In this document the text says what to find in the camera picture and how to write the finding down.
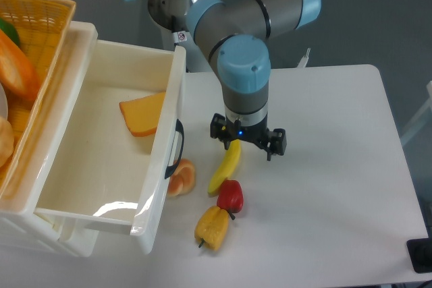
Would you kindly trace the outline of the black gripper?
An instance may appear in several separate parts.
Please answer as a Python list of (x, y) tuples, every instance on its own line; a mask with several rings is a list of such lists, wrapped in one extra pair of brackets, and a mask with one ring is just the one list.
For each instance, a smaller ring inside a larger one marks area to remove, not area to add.
[(283, 156), (286, 151), (286, 131), (282, 128), (270, 130), (267, 127), (267, 115), (259, 117), (258, 122), (248, 122), (240, 115), (230, 118), (215, 113), (210, 123), (210, 137), (223, 143), (224, 149), (230, 148), (231, 142), (241, 140), (258, 146), (267, 153), (267, 161), (272, 156)]

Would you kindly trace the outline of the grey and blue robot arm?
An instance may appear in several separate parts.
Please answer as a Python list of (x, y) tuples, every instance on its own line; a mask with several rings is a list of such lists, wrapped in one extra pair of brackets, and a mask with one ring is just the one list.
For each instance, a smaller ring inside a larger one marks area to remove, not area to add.
[(221, 84), (225, 113), (213, 116), (211, 137), (225, 147), (241, 140), (268, 156), (283, 155), (285, 130), (267, 126), (271, 62), (266, 42), (316, 20), (321, 0), (148, 2), (160, 27), (189, 34)]

